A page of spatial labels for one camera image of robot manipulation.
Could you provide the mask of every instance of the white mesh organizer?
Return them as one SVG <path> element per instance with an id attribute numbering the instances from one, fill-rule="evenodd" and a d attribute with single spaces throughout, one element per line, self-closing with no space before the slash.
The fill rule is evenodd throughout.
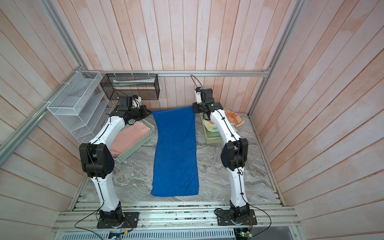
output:
<path id="1" fill-rule="evenodd" d="M 80 143 L 97 135 L 113 109 L 102 100 L 104 92 L 93 95 L 101 79 L 99 72 L 77 72 L 47 107 Z"/>

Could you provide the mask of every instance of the light green plastic basket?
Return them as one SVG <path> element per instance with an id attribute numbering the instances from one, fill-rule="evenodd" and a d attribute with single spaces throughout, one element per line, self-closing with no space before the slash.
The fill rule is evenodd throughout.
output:
<path id="1" fill-rule="evenodd" d="M 141 122 L 144 123 L 151 130 L 149 131 L 149 133 L 145 134 L 140 140 L 138 140 L 135 144 L 133 144 L 130 148 L 125 150 L 125 152 L 123 152 L 120 156 L 118 156 L 117 158 L 114 158 L 114 160 L 116 162 L 122 163 L 132 153 L 134 153 L 136 150 L 138 150 L 141 146 L 143 146 L 146 142 L 148 142 L 155 135 L 155 126 L 153 126 L 151 123 L 149 123 L 145 119 L 141 120 Z"/>
<path id="2" fill-rule="evenodd" d="M 202 123 L 203 123 L 203 114 L 204 113 L 200 113 Z M 215 135 L 214 133 L 208 131 L 207 128 L 204 126 L 204 124 L 203 124 L 203 131 L 204 131 L 205 140 L 207 141 L 207 144 L 223 142 L 223 138 L 220 135 Z"/>

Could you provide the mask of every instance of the blue towel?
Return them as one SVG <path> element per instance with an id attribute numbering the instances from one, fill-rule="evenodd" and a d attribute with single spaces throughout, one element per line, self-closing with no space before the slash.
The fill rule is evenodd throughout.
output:
<path id="1" fill-rule="evenodd" d="M 192 107 L 153 111 L 159 139 L 153 167 L 153 196 L 199 193 L 195 114 Z"/>

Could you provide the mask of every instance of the robotic arm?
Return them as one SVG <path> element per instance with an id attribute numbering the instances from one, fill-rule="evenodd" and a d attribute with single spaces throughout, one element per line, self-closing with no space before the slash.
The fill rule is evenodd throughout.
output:
<path id="1" fill-rule="evenodd" d="M 116 196 L 112 182 L 114 159 L 109 148 L 119 131 L 129 124 L 129 120 L 139 121 L 150 114 L 151 111 L 145 105 L 141 105 L 140 97 L 120 96 L 119 105 L 109 114 L 100 132 L 89 143 L 82 143 L 79 147 L 83 171 L 91 177 L 100 199 L 100 219 L 97 228 L 128 226 L 127 221 L 132 227 L 137 226 L 139 213 L 123 213 Z"/>
<path id="2" fill-rule="evenodd" d="M 194 113 L 204 113 L 219 130 L 224 141 L 221 153 L 223 166 L 229 173 L 231 201 L 229 210 L 215 210 L 218 225 L 256 224 L 254 211 L 250 209 L 244 190 L 244 166 L 247 160 L 248 141 L 242 139 L 229 123 L 220 103 L 215 103 L 212 89 L 196 88 Z"/>

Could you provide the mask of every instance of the wood panel wall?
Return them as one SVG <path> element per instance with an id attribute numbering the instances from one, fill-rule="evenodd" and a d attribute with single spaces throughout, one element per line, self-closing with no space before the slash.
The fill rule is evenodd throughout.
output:
<path id="1" fill-rule="evenodd" d="M 308 239 L 384 239 L 384 1 L 308 1 L 252 116 Z"/>
<path id="2" fill-rule="evenodd" d="M 39 1 L 0 1 L 0 144 L 77 63 Z M 83 176 L 78 143 L 48 115 L 0 169 L 0 235 L 45 239 Z"/>
<path id="3" fill-rule="evenodd" d="M 263 70 L 297 0 L 52 0 L 91 70 Z M 248 112 L 258 77 L 199 78 L 214 98 Z M 150 109 L 191 106 L 191 78 L 160 78 Z"/>

